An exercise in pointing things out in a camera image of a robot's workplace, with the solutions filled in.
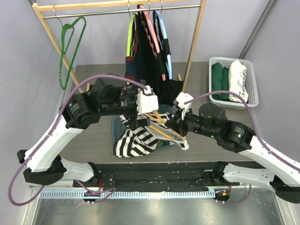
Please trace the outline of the black white striped tank top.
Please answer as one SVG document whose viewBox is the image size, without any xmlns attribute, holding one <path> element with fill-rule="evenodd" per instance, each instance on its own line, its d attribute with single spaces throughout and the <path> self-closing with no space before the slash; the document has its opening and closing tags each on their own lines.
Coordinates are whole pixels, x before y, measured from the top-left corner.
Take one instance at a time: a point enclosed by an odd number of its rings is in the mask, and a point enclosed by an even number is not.
<svg viewBox="0 0 300 225">
<path fill-rule="evenodd" d="M 151 130 L 149 126 L 138 127 L 131 130 L 128 127 L 128 120 L 124 115 L 120 115 L 121 122 L 127 127 L 113 145 L 113 156 L 117 158 L 132 158 L 139 156 L 146 156 L 152 153 L 156 149 L 158 140 L 157 132 Z M 139 119 L 145 119 L 143 116 L 138 116 Z M 186 141 L 173 141 L 167 140 L 173 143 L 173 145 L 179 146 L 182 150 L 188 150 L 189 144 Z"/>
</svg>

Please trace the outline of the yellow plastic hanger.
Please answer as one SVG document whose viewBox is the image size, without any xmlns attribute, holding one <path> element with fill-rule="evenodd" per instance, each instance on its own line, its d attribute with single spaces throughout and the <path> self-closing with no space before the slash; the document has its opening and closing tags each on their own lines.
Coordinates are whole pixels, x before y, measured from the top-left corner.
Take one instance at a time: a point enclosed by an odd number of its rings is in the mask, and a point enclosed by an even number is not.
<svg viewBox="0 0 300 225">
<path fill-rule="evenodd" d="M 169 120 L 168 114 L 159 114 L 157 111 L 153 111 L 144 113 L 142 116 L 150 120 L 149 128 L 157 132 L 159 139 L 162 137 L 163 140 L 186 141 L 184 136 L 166 126 L 166 122 Z"/>
</svg>

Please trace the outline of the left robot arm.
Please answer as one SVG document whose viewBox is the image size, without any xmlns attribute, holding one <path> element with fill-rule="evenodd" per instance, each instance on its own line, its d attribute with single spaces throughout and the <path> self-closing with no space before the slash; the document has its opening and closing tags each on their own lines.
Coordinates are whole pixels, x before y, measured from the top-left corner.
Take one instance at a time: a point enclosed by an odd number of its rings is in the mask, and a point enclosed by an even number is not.
<svg viewBox="0 0 300 225">
<path fill-rule="evenodd" d="M 95 187 L 101 175 L 92 162 L 76 163 L 60 156 L 65 146 L 103 116 L 124 115 L 130 128 L 149 125 L 149 119 L 137 117 L 158 109 L 158 98 L 143 81 L 127 86 L 103 84 L 101 78 L 83 93 L 73 90 L 61 106 L 52 126 L 29 150 L 17 153 L 27 183 L 48 186 L 60 180 L 78 180 Z"/>
</svg>

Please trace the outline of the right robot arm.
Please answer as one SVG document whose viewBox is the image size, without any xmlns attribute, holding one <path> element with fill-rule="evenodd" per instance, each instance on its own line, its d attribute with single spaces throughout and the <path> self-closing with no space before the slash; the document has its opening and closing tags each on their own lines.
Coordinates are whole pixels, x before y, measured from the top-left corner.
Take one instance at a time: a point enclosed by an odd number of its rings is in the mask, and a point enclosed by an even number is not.
<svg viewBox="0 0 300 225">
<path fill-rule="evenodd" d="M 193 132 L 215 139 L 223 149 L 244 155 L 262 166 L 254 169 L 218 161 L 212 172 L 200 179 L 203 185 L 249 184 L 267 189 L 287 202 L 300 202 L 299 163 L 260 142 L 254 130 L 245 124 L 228 120 L 225 110 L 213 103 L 202 105 L 198 115 L 192 110 L 184 116 L 181 113 L 178 110 L 166 126 L 183 136 Z"/>
</svg>

